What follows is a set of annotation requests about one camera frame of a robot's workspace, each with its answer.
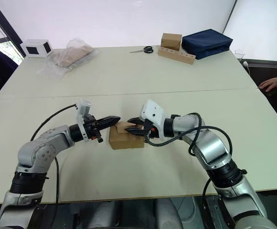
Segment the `bystander bare hand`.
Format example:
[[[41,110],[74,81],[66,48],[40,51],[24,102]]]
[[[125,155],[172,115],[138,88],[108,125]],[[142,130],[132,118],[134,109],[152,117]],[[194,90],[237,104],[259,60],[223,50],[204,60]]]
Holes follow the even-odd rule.
[[[277,93],[277,77],[263,81],[259,86],[259,89],[265,93],[276,92]]]

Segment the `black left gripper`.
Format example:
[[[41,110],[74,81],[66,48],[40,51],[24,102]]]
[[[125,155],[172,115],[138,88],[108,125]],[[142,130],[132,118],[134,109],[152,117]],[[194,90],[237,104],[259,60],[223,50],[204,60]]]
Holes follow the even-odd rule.
[[[103,138],[100,134],[100,130],[110,128],[120,121],[119,116],[110,115],[101,119],[96,120],[96,118],[88,114],[84,117],[84,130],[85,135],[89,140],[97,139],[99,143],[103,142]]]

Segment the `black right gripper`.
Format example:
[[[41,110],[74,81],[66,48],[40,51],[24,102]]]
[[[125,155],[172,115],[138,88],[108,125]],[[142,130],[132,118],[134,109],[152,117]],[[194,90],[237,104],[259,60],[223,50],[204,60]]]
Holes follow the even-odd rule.
[[[128,119],[127,122],[135,125],[143,125],[144,127],[144,129],[138,127],[128,127],[125,129],[127,132],[133,135],[143,136],[144,140],[159,138],[159,131],[150,120],[145,119],[145,121],[142,121],[139,117],[134,117]]]

